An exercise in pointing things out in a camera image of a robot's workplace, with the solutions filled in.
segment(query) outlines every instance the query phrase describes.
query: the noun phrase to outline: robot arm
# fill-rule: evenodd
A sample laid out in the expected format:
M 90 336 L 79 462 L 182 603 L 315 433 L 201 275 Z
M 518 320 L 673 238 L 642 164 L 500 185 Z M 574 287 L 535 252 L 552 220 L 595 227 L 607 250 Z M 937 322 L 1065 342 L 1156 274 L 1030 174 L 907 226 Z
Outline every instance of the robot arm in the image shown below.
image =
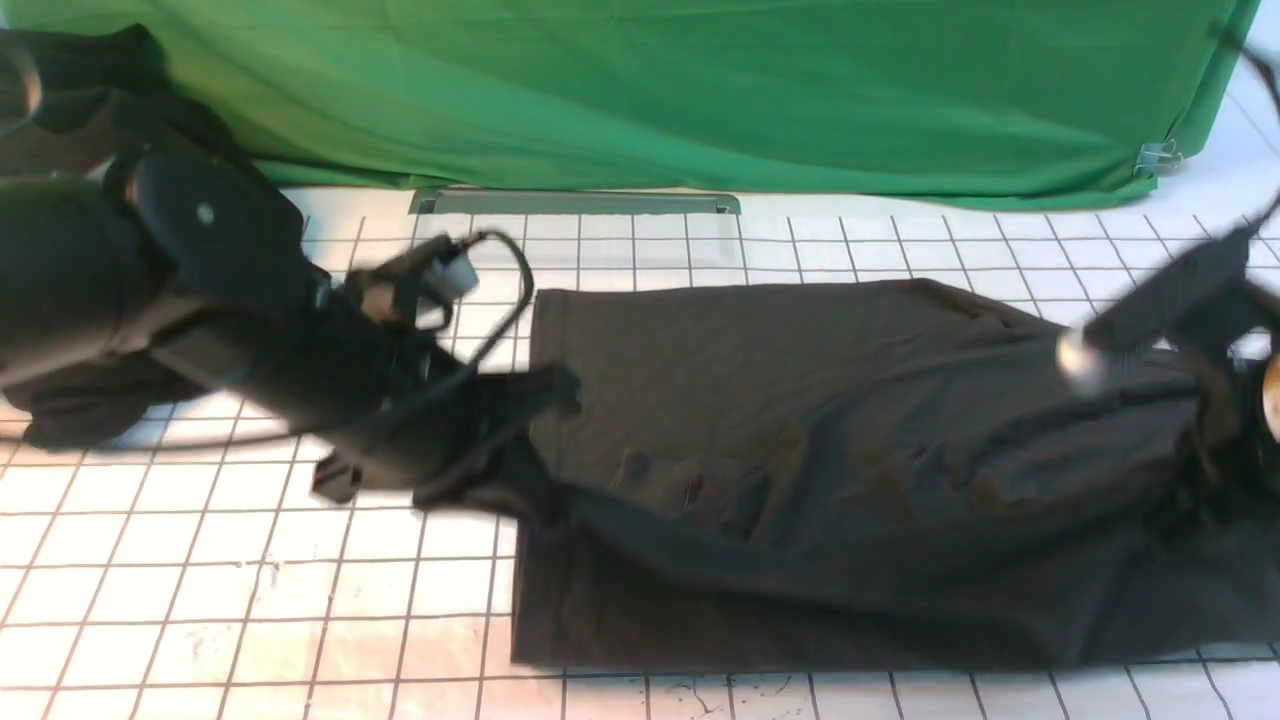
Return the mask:
M 8 40 L 23 96 L 49 97 L 31 55 Z M 77 105 L 81 122 L 55 123 L 46 138 L 73 151 L 0 190 L 0 386 L 146 354 L 332 443 L 315 491 L 333 501 L 411 489 L 420 507 L 552 516 L 552 482 L 526 429 L 541 411 L 576 410 L 576 378 L 556 365 L 477 372 L 532 297 L 518 247 L 490 233 L 438 237 L 335 288 L 303 255 L 283 196 L 152 110 L 119 91 Z M 49 117 L 28 106 L 19 127 Z M 517 254 L 525 292 L 463 364 L 413 320 L 474 287 L 466 252 L 490 240 Z

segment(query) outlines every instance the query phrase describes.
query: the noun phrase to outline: cable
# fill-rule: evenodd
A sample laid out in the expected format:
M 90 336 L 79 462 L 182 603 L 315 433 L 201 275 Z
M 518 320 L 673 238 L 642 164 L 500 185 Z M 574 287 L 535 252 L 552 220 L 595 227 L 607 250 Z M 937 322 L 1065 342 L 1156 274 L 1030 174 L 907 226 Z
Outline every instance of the cable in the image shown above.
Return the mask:
M 429 409 L 431 405 L 439 402 L 451 392 L 457 389 L 463 382 L 474 378 L 480 370 L 480 363 L 493 352 L 494 347 L 502 342 L 503 336 L 509 331 L 518 320 L 520 315 L 524 314 L 525 309 L 532 302 L 534 299 L 534 270 L 529 265 L 529 259 L 525 258 L 524 251 L 516 243 L 511 236 L 498 232 L 498 231 L 483 231 L 462 242 L 458 243 L 458 250 L 462 255 L 466 255 L 472 247 L 488 241 L 498 241 L 507 246 L 511 251 L 512 258 L 520 266 L 521 277 L 521 293 L 520 299 L 516 301 L 516 306 L 512 309 L 502 323 L 485 338 L 485 341 L 476 348 L 475 354 L 466 361 L 465 365 L 454 370 L 449 377 L 442 380 L 439 384 L 424 388 L 413 395 L 410 395 L 403 402 L 393 405 L 387 410 L 380 410 L 370 415 L 364 415 L 360 418 L 344 419 L 335 423 L 329 423 L 325 425 L 315 425 L 310 428 L 300 428 L 293 430 L 287 430 L 282 433 L 270 433 L 262 436 L 253 436 L 239 439 L 219 439 L 219 441 L 200 441 L 189 442 L 182 445 L 166 445 L 147 447 L 140 445 L 125 445 L 119 441 L 111 441 L 106 445 L 87 448 L 88 452 L 101 452 L 101 454 L 125 454 L 125 452 L 195 452 L 204 450 L 223 450 L 234 447 L 252 447 L 259 445 L 269 445 L 273 442 L 284 442 L 288 439 L 300 438 L 302 436 L 317 436 L 326 434 L 332 432 L 344 430 L 353 427 L 360 427 L 364 424 L 370 424 L 379 427 L 381 430 L 381 437 L 387 437 L 394 433 L 396 429 L 408 420 L 412 415 Z M 431 334 L 431 331 L 422 331 L 426 334 Z M 13 445 L 22 446 L 26 441 L 20 436 L 0 436 L 0 445 Z M 366 448 L 366 452 L 372 450 L 372 447 Z

